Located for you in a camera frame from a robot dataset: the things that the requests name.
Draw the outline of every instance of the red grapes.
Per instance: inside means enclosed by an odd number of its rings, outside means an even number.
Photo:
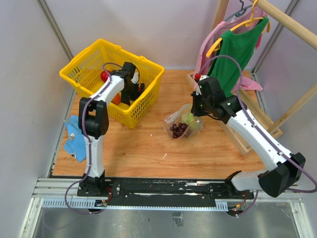
[[[170,128],[171,131],[173,131],[173,138],[177,139],[183,135],[183,133],[186,131],[188,125],[186,123],[179,123],[178,126],[176,124],[173,124]]]

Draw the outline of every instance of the wooden board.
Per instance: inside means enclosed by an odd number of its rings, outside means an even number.
[[[190,71],[166,71],[157,101],[134,129],[109,118],[104,139],[106,176],[224,179],[237,170],[264,169],[255,152],[242,156],[217,121],[204,118],[204,129],[190,138],[170,139],[160,119],[183,103],[191,102],[186,75]],[[71,114],[78,115],[76,95]],[[86,161],[79,163],[63,146],[65,132],[53,175],[81,176]]]

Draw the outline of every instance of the wooden drying rack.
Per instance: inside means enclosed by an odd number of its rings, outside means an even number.
[[[218,0],[216,15],[213,21],[212,29],[214,29],[220,22],[223,21],[229,0]],[[302,26],[293,18],[279,10],[277,7],[269,3],[267,0],[258,0],[257,6],[265,11],[268,15],[273,17],[276,21],[285,26],[288,30],[293,32],[308,45],[317,50],[317,35]],[[192,74],[187,75],[187,80],[194,87]],[[250,96],[240,89],[242,101],[248,106],[257,121],[275,138],[279,137],[283,132],[279,129],[292,115],[295,114],[304,104],[306,104],[317,93],[317,83],[314,84],[293,106],[291,106],[276,122],[273,122],[268,115],[250,98]],[[218,121],[221,128],[232,140],[237,149],[242,155],[246,155],[252,151],[251,146],[233,129]]]

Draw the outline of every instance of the plastic bag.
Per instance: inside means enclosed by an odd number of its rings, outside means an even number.
[[[173,114],[162,120],[163,127],[171,138],[188,138],[203,128],[203,120],[195,117],[190,112],[191,108],[192,103],[183,104]]]

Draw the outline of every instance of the yellow basket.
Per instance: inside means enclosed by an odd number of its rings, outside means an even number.
[[[160,79],[164,68],[143,56],[136,56],[103,39],[96,40],[91,46],[84,49],[71,62],[66,65],[59,75],[65,79],[82,97],[90,97],[97,92],[104,82],[100,78],[103,64],[106,62],[123,63],[132,62],[140,71],[140,83],[145,83],[145,91],[128,108],[121,108],[110,103],[108,114],[117,119],[128,128],[133,129],[144,116],[150,106],[158,98]],[[106,65],[107,70],[118,69],[115,65]]]

